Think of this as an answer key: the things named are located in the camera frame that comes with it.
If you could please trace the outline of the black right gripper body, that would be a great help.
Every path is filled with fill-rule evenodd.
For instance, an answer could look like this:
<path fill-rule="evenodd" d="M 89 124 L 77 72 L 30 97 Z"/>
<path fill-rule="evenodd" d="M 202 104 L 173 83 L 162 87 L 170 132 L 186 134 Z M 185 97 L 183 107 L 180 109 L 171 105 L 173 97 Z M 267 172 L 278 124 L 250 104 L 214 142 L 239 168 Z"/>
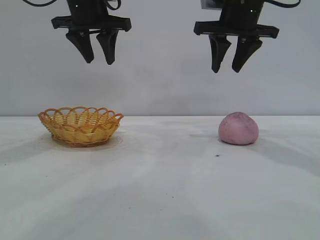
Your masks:
<path fill-rule="evenodd" d="M 220 10 L 220 17 L 216 21 L 197 21 L 193 32 L 196 35 L 258 36 L 275 39 L 279 33 L 277 27 L 258 24 L 263 5 L 263 0 L 202 0 L 203 9 Z"/>

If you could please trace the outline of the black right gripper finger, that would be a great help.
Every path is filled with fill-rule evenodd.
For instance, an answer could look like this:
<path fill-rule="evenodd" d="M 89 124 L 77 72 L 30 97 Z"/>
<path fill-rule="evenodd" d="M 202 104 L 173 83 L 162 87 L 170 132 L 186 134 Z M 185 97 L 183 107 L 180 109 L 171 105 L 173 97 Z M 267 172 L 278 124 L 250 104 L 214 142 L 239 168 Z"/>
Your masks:
<path fill-rule="evenodd" d="M 262 46 L 258 36 L 239 36 L 235 55 L 232 61 L 232 69 L 239 73 L 247 60 Z"/>
<path fill-rule="evenodd" d="M 211 69 L 214 73 L 218 73 L 231 42 L 227 40 L 225 34 L 210 34 L 208 37 L 211 47 Z"/>

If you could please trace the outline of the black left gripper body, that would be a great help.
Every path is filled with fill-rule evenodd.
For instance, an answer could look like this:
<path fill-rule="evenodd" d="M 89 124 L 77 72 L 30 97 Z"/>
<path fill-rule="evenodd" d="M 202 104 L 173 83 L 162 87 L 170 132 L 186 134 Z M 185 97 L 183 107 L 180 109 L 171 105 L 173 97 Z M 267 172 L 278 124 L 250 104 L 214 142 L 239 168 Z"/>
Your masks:
<path fill-rule="evenodd" d="M 51 20 L 54 29 L 116 29 L 128 32 L 132 28 L 130 18 L 109 14 L 109 11 L 116 11 L 121 7 L 120 0 L 116 1 L 116 6 L 111 5 L 109 0 L 67 0 L 66 2 L 70 15 L 54 17 Z"/>

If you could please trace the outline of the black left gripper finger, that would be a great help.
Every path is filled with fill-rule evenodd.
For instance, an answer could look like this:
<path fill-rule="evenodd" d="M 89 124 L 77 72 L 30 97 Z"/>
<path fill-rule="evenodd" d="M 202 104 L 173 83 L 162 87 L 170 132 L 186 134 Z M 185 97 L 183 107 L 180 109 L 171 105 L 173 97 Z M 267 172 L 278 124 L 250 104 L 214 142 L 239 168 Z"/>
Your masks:
<path fill-rule="evenodd" d="M 94 60 L 94 52 L 88 30 L 68 30 L 66 38 L 78 49 L 86 63 L 90 64 Z"/>
<path fill-rule="evenodd" d="M 106 29 L 96 36 L 108 65 L 112 65 L 115 61 L 117 36 L 117 29 Z"/>

